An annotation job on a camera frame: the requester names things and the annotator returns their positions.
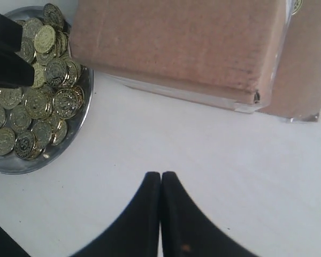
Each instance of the brown cardboard box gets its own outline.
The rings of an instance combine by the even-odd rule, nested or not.
[[[321,0],[304,0],[292,16],[274,82],[261,112],[317,121],[321,109]]]
[[[79,0],[70,47],[128,86],[252,112],[270,102],[291,0]]]

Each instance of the round metal dish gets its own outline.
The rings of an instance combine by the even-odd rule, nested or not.
[[[29,6],[11,11],[7,13],[6,16],[12,20],[26,20],[31,17],[43,18],[42,10],[43,7],[41,6]],[[85,103],[76,116],[67,120],[68,133],[64,141],[58,146],[47,146],[39,157],[31,161],[18,158],[14,152],[5,156],[0,156],[0,173],[17,175],[38,170],[59,157],[71,144],[78,131],[81,129],[89,110],[94,86],[93,71],[91,69],[85,69],[77,84],[81,85],[83,88]]]

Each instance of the white surface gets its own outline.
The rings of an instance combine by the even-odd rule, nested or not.
[[[17,7],[8,2],[0,12]],[[60,158],[28,175],[0,175],[0,225],[31,256],[83,248],[121,213],[145,172],[173,170],[206,215],[256,254],[321,257],[321,119],[287,124],[234,113],[100,73],[95,93]]]

